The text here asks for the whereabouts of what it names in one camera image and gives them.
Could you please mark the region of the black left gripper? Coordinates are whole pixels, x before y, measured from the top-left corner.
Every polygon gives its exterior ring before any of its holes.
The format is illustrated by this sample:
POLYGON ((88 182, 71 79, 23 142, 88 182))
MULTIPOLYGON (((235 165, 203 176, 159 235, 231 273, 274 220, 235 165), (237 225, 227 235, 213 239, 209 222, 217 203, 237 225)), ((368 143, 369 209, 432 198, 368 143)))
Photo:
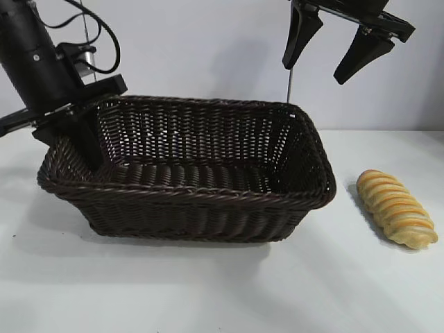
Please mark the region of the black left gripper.
MULTIPOLYGON (((76 60, 92 65, 93 46, 41 46, 31 51, 8 48, 1 44, 1 66, 25 104, 25 108, 1 118, 4 136, 27 124, 40 120, 75 101, 86 88, 82 77, 91 73, 85 65, 76 68, 76 60)), ((47 146, 54 146, 65 135, 66 126, 49 122, 40 124, 32 136, 47 146)), ((98 139, 97 112, 76 108, 71 116, 71 138, 91 170, 98 170, 103 156, 98 139)))

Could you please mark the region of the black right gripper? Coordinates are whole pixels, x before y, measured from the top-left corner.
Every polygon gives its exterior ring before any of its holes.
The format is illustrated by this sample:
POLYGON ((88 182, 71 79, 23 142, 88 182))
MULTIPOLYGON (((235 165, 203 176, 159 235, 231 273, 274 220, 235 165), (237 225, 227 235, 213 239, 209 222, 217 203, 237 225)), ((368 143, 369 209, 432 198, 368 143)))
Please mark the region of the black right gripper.
POLYGON ((376 0, 313 0, 292 1, 291 22, 287 45, 282 58, 285 69, 292 69, 309 43, 323 26, 319 10, 357 23, 360 27, 334 72, 336 81, 343 85, 370 62, 391 52, 392 37, 405 43, 415 31, 409 22, 386 12, 389 1, 376 0))

